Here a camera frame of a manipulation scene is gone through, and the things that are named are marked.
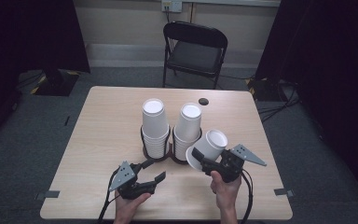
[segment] white wall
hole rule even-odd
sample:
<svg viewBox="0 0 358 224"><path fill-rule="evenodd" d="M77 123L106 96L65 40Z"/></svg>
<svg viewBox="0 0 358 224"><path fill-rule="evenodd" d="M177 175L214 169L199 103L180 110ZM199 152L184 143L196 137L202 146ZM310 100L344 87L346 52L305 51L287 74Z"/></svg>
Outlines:
<svg viewBox="0 0 358 224"><path fill-rule="evenodd" d="M164 45L162 28L167 19L165 13L161 12L160 1L74 2L83 39L87 44L155 47ZM277 9L184 2L183 12L170 13L170 20L190 21L191 18L195 23L221 30L228 38L227 57L231 55L234 58L236 56L233 55L241 52L262 52Z"/></svg>

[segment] baseboard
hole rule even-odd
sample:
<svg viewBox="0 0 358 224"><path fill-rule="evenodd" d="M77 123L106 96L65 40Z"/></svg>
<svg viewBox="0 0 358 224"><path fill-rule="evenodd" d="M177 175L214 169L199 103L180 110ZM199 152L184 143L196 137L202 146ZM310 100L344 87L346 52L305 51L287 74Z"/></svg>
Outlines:
<svg viewBox="0 0 358 224"><path fill-rule="evenodd" d="M163 66L164 46L85 44L90 67ZM262 49L227 50L223 67L257 68Z"/></svg>

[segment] table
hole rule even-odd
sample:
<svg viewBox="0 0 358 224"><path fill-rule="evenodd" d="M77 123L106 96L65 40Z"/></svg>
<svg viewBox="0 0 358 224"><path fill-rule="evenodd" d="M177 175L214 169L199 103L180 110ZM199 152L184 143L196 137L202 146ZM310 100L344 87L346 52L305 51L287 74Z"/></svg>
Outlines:
<svg viewBox="0 0 358 224"><path fill-rule="evenodd" d="M249 219L287 220L292 217L287 197L274 193L283 185L249 92L93 87L49 189L58 190L60 195L46 198L40 212L42 218L98 218L113 171L123 161L140 163L146 160L140 128L142 105L149 98L159 98L164 103L171 127L183 104L197 103L199 98L208 99L209 104L201 106L203 132L218 129L227 136L227 148L242 143L267 163L266 167L250 162L244 164L254 180L254 204ZM134 220L220 218L210 190L212 179L189 165L171 159L155 162L141 170L138 181L151 181L163 171L167 175L165 180L139 207ZM248 190L242 181L236 203L238 219L242 219L247 203ZM111 203L104 219L114 217L115 204Z"/></svg>

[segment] human hand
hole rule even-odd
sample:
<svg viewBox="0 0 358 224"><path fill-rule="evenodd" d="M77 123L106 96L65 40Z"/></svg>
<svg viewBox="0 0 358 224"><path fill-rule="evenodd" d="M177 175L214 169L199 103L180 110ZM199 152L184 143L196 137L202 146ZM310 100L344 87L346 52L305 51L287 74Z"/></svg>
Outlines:
<svg viewBox="0 0 358 224"><path fill-rule="evenodd" d="M128 224L131 222L133 216L135 216L136 209L141 203L144 203L150 198L150 193L141 194L134 200L123 199L121 197L116 198L116 217L114 224Z"/></svg>
<svg viewBox="0 0 358 224"><path fill-rule="evenodd" d="M230 183L225 183L217 171L211 171L212 192L216 194L216 205L220 209L221 223L237 223L235 201L241 185L241 176Z"/></svg>

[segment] paper cup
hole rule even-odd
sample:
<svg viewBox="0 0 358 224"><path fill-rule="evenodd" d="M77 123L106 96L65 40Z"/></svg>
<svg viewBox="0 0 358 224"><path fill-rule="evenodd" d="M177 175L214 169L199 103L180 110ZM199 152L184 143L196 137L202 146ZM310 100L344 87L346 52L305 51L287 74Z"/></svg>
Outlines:
<svg viewBox="0 0 358 224"><path fill-rule="evenodd" d="M199 130L199 133L197 135L197 138L193 141L184 141L182 139L180 139L177 135L176 135L176 131L175 128L173 128L173 136L174 136L174 144L173 144L173 151L174 151L174 157L180 161L186 161L186 151L189 147L193 146L194 143L197 142L197 140L200 138L201 132Z"/></svg>
<svg viewBox="0 0 358 224"><path fill-rule="evenodd" d="M149 138L160 138L169 130L164 104L159 99L144 102L142 130Z"/></svg>
<svg viewBox="0 0 358 224"><path fill-rule="evenodd" d="M144 136L144 139L149 142L160 142L162 140L165 140L165 138L168 136L169 133L170 133L170 126L168 126L167 132L165 134L157 138L152 138L146 135L146 133L144 132L144 127L142 127L142 135Z"/></svg>
<svg viewBox="0 0 358 224"><path fill-rule="evenodd" d="M187 103L182 106L178 122L175 126L176 135L187 142L197 140L200 133L200 124L200 107L193 103Z"/></svg>
<svg viewBox="0 0 358 224"><path fill-rule="evenodd" d="M201 171L202 166L199 161L197 161L193 155L193 149L196 147L199 152L201 152L205 158L216 161L216 159L220 156L222 151L227 146L227 138L226 136L214 129L208 131L204 136L200 138L193 146L189 147L186 151L186 159L188 164L196 170Z"/></svg>
<svg viewBox="0 0 358 224"><path fill-rule="evenodd" d="M165 144L165 142L164 142L164 144L162 144L159 147L150 146L147 143L145 143L145 148L146 148L146 152L149 157L151 157L153 159L161 159L168 153L169 148L170 148L170 143L167 141L167 144Z"/></svg>

